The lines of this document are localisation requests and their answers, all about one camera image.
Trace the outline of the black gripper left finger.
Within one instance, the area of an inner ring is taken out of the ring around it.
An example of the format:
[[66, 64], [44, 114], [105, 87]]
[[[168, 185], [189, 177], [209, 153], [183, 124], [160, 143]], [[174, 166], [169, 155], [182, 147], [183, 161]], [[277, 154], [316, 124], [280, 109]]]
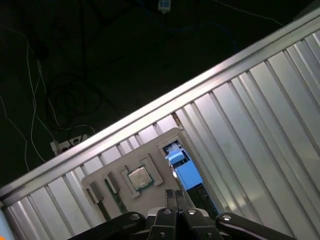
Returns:
[[72, 240], [174, 240], [177, 227], [177, 199], [173, 189], [165, 190], [165, 207], [149, 210], [145, 217], [130, 211], [82, 232]]

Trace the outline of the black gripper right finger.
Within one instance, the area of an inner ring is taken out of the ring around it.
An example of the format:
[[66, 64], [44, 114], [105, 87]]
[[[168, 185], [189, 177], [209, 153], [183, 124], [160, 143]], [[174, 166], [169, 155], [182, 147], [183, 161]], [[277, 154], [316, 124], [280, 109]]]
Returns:
[[210, 218], [201, 208], [192, 208], [182, 190], [175, 191], [179, 240], [293, 240], [294, 238], [234, 213]]

